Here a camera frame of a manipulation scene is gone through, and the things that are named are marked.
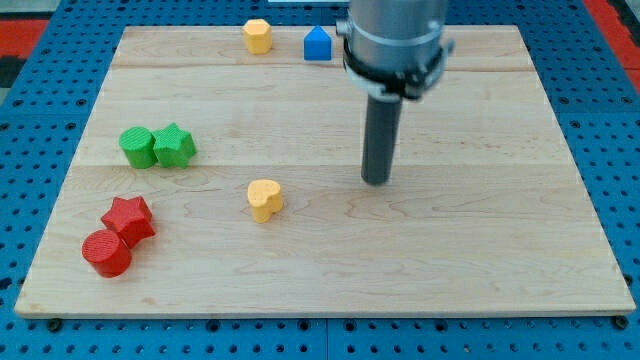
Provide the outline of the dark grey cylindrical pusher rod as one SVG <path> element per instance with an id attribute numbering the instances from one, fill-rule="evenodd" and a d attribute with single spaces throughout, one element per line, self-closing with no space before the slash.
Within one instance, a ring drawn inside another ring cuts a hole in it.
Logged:
<path id="1" fill-rule="evenodd" d="M 369 185 L 388 182 L 396 145 L 402 103 L 367 99 L 361 177 Z"/>

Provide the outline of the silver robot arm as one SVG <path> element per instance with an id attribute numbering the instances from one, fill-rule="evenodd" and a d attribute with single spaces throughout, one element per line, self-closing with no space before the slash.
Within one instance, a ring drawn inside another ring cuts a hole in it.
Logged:
<path id="1" fill-rule="evenodd" d="M 387 183 L 402 104 L 418 101 L 444 73 L 453 41 L 441 42 L 448 0 L 351 0 L 336 22 L 343 66 L 367 93 L 361 177 Z"/>

